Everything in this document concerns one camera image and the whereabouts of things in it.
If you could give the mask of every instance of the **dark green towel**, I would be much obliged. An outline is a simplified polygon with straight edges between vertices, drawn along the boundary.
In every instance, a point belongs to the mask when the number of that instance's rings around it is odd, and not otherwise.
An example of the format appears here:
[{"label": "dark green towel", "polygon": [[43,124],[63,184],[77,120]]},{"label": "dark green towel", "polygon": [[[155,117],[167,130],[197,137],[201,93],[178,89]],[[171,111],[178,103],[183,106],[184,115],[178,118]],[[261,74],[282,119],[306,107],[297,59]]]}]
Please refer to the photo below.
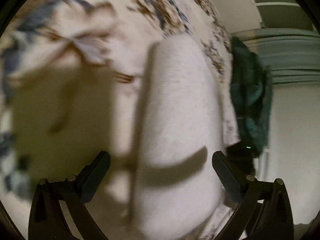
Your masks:
[{"label": "dark green towel", "polygon": [[257,158],[268,144],[272,75],[238,38],[232,37],[231,45],[234,59],[230,93],[241,143],[228,149],[228,154],[232,152],[238,160]]}]

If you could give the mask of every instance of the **white fabric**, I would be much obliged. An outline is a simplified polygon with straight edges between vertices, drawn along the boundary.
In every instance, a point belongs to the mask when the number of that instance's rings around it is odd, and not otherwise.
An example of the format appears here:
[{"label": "white fabric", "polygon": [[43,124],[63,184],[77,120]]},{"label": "white fabric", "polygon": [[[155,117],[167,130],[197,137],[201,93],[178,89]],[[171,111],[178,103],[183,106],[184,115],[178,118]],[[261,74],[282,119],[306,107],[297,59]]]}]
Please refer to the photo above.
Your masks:
[{"label": "white fabric", "polygon": [[[211,157],[223,150],[219,89],[189,35],[156,49],[138,157],[134,223],[148,239],[174,240],[204,223],[220,204]],[[166,168],[192,158],[186,178]]]}]

